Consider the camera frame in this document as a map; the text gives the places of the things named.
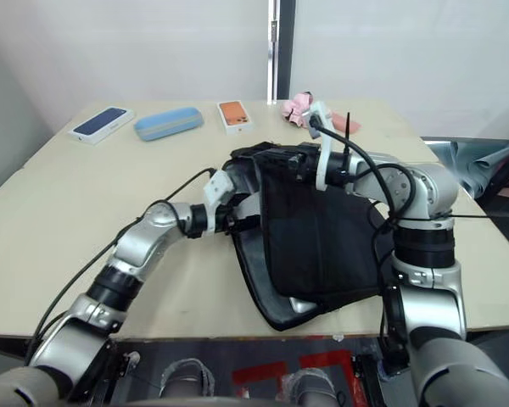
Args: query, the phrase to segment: white wall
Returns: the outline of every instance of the white wall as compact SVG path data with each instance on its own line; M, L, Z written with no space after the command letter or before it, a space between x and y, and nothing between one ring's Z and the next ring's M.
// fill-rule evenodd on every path
M509 109L509 0L299 0L294 29L292 94L382 98L424 137Z
M0 186L51 136L0 59Z
M93 100L266 98L266 0L0 0L0 52L58 130Z

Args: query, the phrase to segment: orange phone box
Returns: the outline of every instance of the orange phone box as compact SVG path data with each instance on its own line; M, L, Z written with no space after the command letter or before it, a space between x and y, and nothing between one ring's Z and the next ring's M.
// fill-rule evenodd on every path
M253 121L239 100L220 102L217 108L227 134L238 134L253 128Z

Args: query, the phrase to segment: pink cloth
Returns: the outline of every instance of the pink cloth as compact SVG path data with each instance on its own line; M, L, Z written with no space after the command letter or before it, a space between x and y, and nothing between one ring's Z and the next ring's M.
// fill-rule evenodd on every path
M313 96L308 92L298 93L291 100L287 100L282 104L282 115L291 123L298 127L307 127L302 118L309 106L313 103ZM345 132L345 117L341 114L332 112L332 123L336 130ZM350 121L350 134L361 128L359 123Z

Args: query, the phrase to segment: black bag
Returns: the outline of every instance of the black bag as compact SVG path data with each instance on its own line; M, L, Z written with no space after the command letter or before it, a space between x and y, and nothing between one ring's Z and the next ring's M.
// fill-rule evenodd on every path
M268 164L267 152L274 148L279 147L262 143L236 150L225 167L241 175L250 193L260 192L260 225L232 238L254 301L281 331L378 294L378 279L366 219L369 200L297 182L286 167ZM380 225L383 218L373 211L372 221ZM378 239L379 253L392 247L390 236ZM316 307L290 312L290 297Z

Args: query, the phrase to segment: beige tabletop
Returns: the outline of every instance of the beige tabletop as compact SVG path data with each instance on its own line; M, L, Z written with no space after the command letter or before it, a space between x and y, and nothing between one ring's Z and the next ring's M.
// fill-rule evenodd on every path
M244 103L255 129L224 132L215 103L119 103L137 119L195 106L205 124L153 142L141 141L131 122L97 146L77 142L67 130L107 103L84 109L23 169L0 188L0 335L28 335L60 288L146 205L165 197L206 166L221 166L234 148L262 141L298 144L308 133L286 123L277 106ZM362 128L352 136L368 151L405 162L437 158L386 104L373 100L327 102L349 110ZM206 179L176 201L202 202ZM457 214L482 214L464 192ZM462 264L467 324L472 329L509 326L509 243L490 220L456 220L456 257ZM105 259L66 294L56 312L86 291ZM245 286L230 237L184 240L173 246L130 308L120 337L272 337L374 334L382 303L369 298L276 332L264 321Z

